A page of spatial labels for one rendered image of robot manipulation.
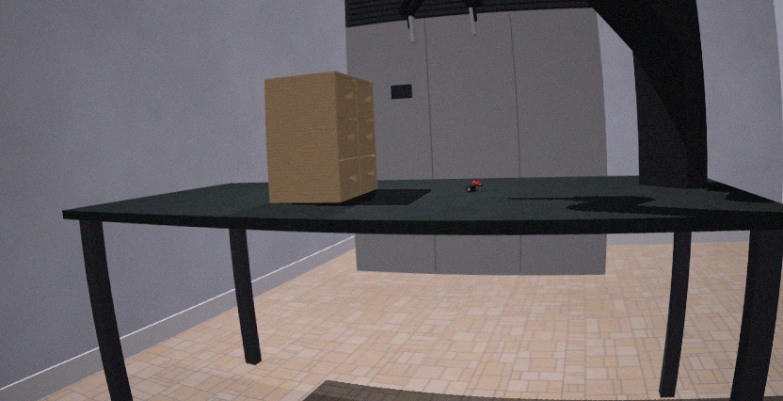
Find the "small brown chest of drawers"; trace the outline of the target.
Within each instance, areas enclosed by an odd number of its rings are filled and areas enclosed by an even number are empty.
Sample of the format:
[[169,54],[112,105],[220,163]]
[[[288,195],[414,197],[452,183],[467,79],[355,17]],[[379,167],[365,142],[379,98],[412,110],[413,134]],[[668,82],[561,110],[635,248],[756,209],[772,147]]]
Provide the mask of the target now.
[[[337,114],[336,76],[355,81],[357,116]],[[349,79],[351,78],[351,79]],[[357,81],[356,81],[357,80]],[[377,189],[341,198],[339,159],[376,157],[359,148],[357,82],[340,72],[319,72],[264,79],[265,132],[270,203],[343,202]],[[365,82],[365,83],[364,83]],[[359,154],[339,156],[337,116],[357,120]],[[338,117],[338,119],[346,118]]]

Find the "wooden drawer front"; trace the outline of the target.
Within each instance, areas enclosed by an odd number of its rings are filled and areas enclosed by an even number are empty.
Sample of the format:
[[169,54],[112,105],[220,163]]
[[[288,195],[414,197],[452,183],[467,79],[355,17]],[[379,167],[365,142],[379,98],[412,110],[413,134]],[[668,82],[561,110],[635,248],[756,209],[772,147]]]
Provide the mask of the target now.
[[360,156],[360,186],[361,192],[376,187],[375,156]]
[[336,76],[337,114],[355,115],[356,84],[354,81]]
[[360,193],[359,159],[339,159],[341,198],[345,199]]
[[[368,97],[372,96],[372,97]],[[367,98],[367,99],[366,99]],[[373,117],[372,87],[357,82],[358,116]]]
[[337,121],[339,156],[359,154],[357,120],[337,119]]
[[360,154],[375,152],[374,122],[372,120],[358,120],[358,127]]

